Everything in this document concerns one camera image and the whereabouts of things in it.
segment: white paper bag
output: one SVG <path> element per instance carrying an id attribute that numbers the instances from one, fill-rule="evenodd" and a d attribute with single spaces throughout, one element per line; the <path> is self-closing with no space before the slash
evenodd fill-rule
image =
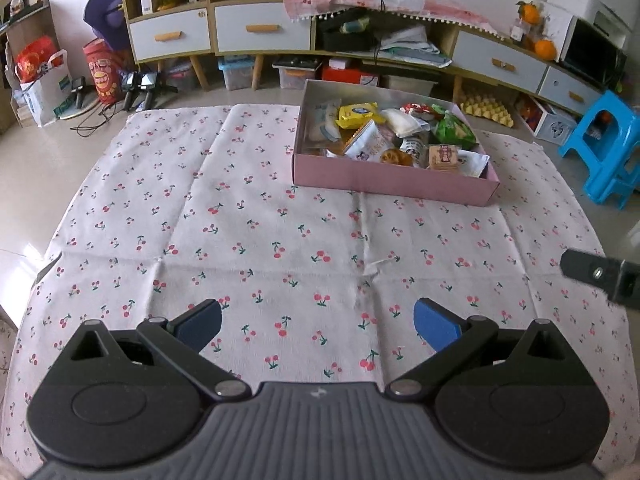
<path id="1" fill-rule="evenodd" d="M 61 56 L 62 65 L 53 66 L 53 61 Z M 47 68 L 47 72 L 36 81 L 20 85 L 33 119 L 40 127 L 55 121 L 73 103 L 66 50 L 51 56 Z"/>

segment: white drawer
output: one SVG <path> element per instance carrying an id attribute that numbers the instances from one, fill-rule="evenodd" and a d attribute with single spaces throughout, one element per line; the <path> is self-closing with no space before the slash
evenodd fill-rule
<path id="1" fill-rule="evenodd" d="M 582 81 L 550 66 L 538 95 L 584 115 L 601 94 Z"/>
<path id="2" fill-rule="evenodd" d="M 131 23 L 131 46 L 136 61 L 211 50 L 207 9 L 184 10 Z M 161 34 L 180 32 L 174 40 L 158 41 Z"/>
<path id="3" fill-rule="evenodd" d="M 245 50 L 309 50 L 311 20 L 292 22 L 281 2 L 215 7 L 219 52 Z M 249 32 L 267 25 L 273 32 Z"/>
<path id="4" fill-rule="evenodd" d="M 477 72 L 529 92 L 536 92 L 546 64 L 505 44 L 459 32 L 453 52 L 459 68 Z"/>

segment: metal screw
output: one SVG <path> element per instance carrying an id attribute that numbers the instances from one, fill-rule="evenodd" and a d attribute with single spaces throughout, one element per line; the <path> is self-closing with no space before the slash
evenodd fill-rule
<path id="1" fill-rule="evenodd" d="M 393 394 L 398 397 L 414 396 L 422 391 L 422 385 L 413 379 L 400 379 L 392 382 L 389 387 Z"/>
<path id="2" fill-rule="evenodd" d="M 216 384 L 216 393 L 220 397 L 239 397 L 246 391 L 246 384 L 242 381 L 232 379 Z"/>

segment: blue plastic stool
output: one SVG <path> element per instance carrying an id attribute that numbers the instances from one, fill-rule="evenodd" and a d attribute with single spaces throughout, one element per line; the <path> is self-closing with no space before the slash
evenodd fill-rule
<path id="1" fill-rule="evenodd" d="M 611 121 L 601 139 L 587 136 L 588 127 L 603 110 L 609 112 L 615 120 Z M 565 156 L 569 150 L 575 150 L 580 155 L 589 169 L 584 192 L 595 203 L 602 203 L 606 196 L 615 192 L 614 188 L 621 189 L 620 186 L 631 185 L 632 181 L 629 180 L 631 176 L 628 173 L 627 177 L 622 174 L 622 178 L 619 174 L 621 170 L 623 171 L 624 164 L 638 142 L 640 142 L 640 121 L 631 108 L 613 92 L 607 91 L 587 111 L 558 152 L 561 156 Z M 605 196 L 609 186 L 611 190 Z"/>
<path id="2" fill-rule="evenodd" d="M 633 150 L 638 147 L 640 147 L 640 143 L 636 144 Z M 620 204 L 618 207 L 620 209 L 624 209 L 626 203 L 629 202 L 631 195 L 638 186 L 640 186 L 640 164 L 636 163 L 636 166 L 631 173 L 629 173 L 625 168 L 622 168 L 616 178 L 607 184 L 607 187 L 596 203 L 602 204 L 609 195 L 617 194 L 620 195 Z"/>

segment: tablecloth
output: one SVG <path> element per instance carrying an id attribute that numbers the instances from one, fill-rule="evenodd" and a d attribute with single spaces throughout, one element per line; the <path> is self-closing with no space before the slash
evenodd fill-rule
<path id="1" fill-rule="evenodd" d="M 555 320 L 600 386 L 609 433 L 596 465 L 634 455 L 636 375 L 624 310 L 564 279 L 565 248 L 601 251 L 542 148 L 479 134 L 501 179 L 467 207 L 293 186 L 298 108 L 236 105 L 134 115 L 87 176 L 33 291 L 3 410 L 2 451 L 40 460 L 28 403 L 78 324 L 112 330 L 172 318 L 205 298 L 223 325 L 203 355 L 261 381 L 375 381 L 433 354 L 412 308 L 430 297 L 501 326 Z"/>

